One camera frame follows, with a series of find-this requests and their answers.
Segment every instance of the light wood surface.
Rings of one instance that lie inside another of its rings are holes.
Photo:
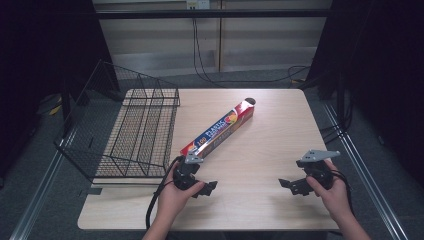
[[[196,178],[218,181],[209,197],[190,199],[174,230],[335,230],[315,194],[293,196],[278,178],[297,180],[307,150],[325,145],[302,91],[294,89],[180,89],[171,158],[247,97],[253,117],[209,154]],[[145,229],[154,186],[109,187],[88,195],[82,229]]]

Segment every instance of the black wire basket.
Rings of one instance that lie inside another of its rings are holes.
[[[179,105],[176,85],[99,61],[54,144],[92,183],[161,178]]]

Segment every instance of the forearm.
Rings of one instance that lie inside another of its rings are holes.
[[[171,229],[174,218],[157,216],[143,240],[164,240]]]
[[[345,214],[339,217],[334,217],[333,219],[339,226],[340,231],[346,240],[371,239],[353,214]]]

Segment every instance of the box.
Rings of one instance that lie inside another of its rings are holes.
[[[246,98],[215,124],[206,129],[200,136],[181,149],[180,153],[187,156],[188,151],[193,151],[196,156],[205,158],[253,116],[255,103],[255,99]]]

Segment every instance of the metal wire shelf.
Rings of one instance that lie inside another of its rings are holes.
[[[176,85],[99,61],[54,144],[91,182],[161,178],[179,105]]]

